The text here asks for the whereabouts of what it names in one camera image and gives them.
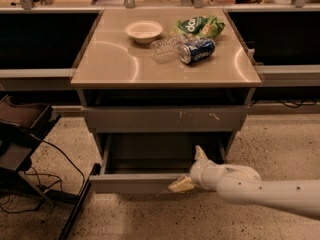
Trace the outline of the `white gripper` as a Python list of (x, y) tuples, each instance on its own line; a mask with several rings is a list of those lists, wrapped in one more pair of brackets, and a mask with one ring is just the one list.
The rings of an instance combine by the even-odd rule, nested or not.
[(182, 193), (190, 191), (196, 187), (208, 191), (216, 191), (217, 184), (222, 176), (226, 174), (226, 167), (219, 165), (208, 157), (204, 150), (199, 146), (195, 146), (196, 162), (190, 169), (190, 177), (183, 175), (168, 186), (173, 193)]

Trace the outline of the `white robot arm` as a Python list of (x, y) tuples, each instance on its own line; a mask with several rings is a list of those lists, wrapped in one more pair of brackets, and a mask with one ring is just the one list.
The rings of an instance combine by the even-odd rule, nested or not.
[(195, 187), (215, 191), (225, 202), (258, 205), (291, 214), (320, 219), (320, 181), (264, 181), (249, 166), (216, 164), (202, 148), (195, 147), (195, 162), (188, 175), (172, 182), (171, 192), (184, 192)]

